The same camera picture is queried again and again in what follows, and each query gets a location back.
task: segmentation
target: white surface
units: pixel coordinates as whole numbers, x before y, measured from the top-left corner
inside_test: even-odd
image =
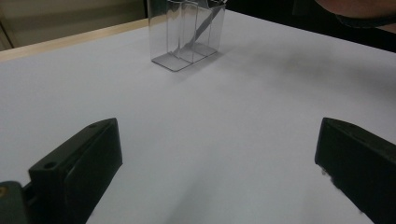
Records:
[[[396,142],[396,55],[227,11],[179,73],[147,28],[0,63],[0,180],[97,120],[124,164],[88,223],[366,224],[314,163],[323,117]]]

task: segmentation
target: transparent box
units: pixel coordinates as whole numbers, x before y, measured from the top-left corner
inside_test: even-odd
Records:
[[[225,4],[211,0],[148,0],[150,57],[179,71],[219,50]]]

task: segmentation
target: white table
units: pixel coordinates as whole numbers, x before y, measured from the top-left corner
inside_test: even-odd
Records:
[[[0,181],[117,118],[124,164],[88,223],[368,224],[314,163],[323,117],[396,142],[396,54],[227,11],[178,73],[149,30],[0,63]]]

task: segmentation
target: clear plastic container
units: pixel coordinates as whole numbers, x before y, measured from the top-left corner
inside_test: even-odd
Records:
[[[151,60],[179,71],[219,49],[225,5],[211,0],[148,0]]]

